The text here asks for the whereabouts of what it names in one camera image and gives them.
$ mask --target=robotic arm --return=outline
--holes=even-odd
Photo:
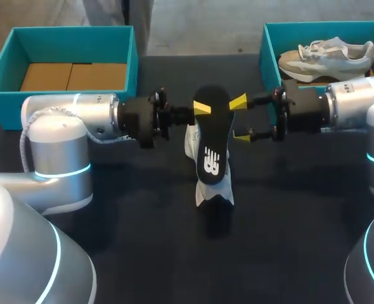
[[[136,140],[141,148],[153,148],[157,136],[169,139],[170,126],[193,119],[193,110],[170,106],[163,89],[126,103],[115,94],[31,96],[21,114],[24,172],[0,173],[0,185],[41,215],[78,210],[93,198],[87,139],[97,144]]]
[[[87,253],[41,215],[71,212],[93,198],[87,139],[136,140],[152,148],[193,110],[163,89],[121,103],[114,94],[29,97],[22,106],[23,173],[0,173],[0,304],[93,304],[97,279]],[[34,171],[25,156],[29,138]]]
[[[270,105],[275,120],[272,129],[262,134],[251,128],[236,130],[235,137],[282,141],[291,132],[366,129],[370,190],[374,194],[374,77],[330,84],[323,94],[314,88],[300,90],[294,81],[284,81],[272,94],[250,101],[244,96],[240,108],[257,105]],[[374,221],[346,260],[344,287],[350,304],[374,304]]]

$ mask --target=white cable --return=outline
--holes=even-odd
[[[28,131],[30,129],[30,126],[39,117],[44,116],[44,115],[51,115],[51,114],[56,113],[56,112],[63,113],[66,116],[76,117],[76,118],[81,120],[81,118],[78,115],[76,115],[75,113],[73,113],[73,112],[71,112],[67,109],[60,108],[59,106],[52,106],[50,108],[45,108],[43,110],[39,110],[39,111],[36,111],[35,113],[33,113],[30,116],[30,118],[28,119],[28,122],[25,124],[25,127],[23,128],[22,133],[21,133],[21,137],[20,137],[20,154],[21,154],[21,162],[22,162],[22,167],[23,167],[24,172],[29,172],[27,156],[26,156],[26,153],[25,153],[25,142],[26,142],[26,138],[27,138],[27,134],[28,134]],[[97,144],[113,144],[113,143],[119,143],[121,141],[134,140],[133,138],[130,138],[128,135],[126,135],[126,136],[120,136],[120,137],[115,138],[115,139],[108,139],[108,140],[102,141],[101,139],[98,139],[97,137],[95,137],[87,129],[87,126],[86,126],[86,132],[87,132],[88,138],[90,138],[90,140],[92,140],[94,143],[97,143]]]

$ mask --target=table surface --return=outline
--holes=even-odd
[[[262,90],[257,55],[145,57],[138,94],[190,105],[202,84]],[[260,108],[246,117],[267,125]],[[94,200],[50,217],[91,256],[99,303],[347,303],[343,270],[374,217],[362,134],[231,141],[235,208],[195,207],[185,127],[169,142],[91,146]],[[0,172],[21,171],[19,132],[0,128]]]

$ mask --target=cardboard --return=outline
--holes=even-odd
[[[31,63],[21,91],[66,91],[71,63]]]
[[[125,63],[73,64],[68,91],[124,90],[127,65]]]

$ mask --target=turquoise bin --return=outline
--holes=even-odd
[[[138,52],[132,27],[13,28],[0,53],[0,124],[21,130],[21,106],[32,95],[73,91],[20,92],[30,63],[127,63],[124,90],[76,91],[116,93],[125,101],[136,95]]]
[[[281,85],[278,70],[280,54],[298,49],[298,45],[309,45],[315,40],[339,37],[349,44],[374,43],[374,21],[337,22],[292,22],[266,23],[263,27],[259,66],[266,90],[271,91]],[[300,86],[301,89],[312,86]],[[316,86],[323,93],[325,86]]]

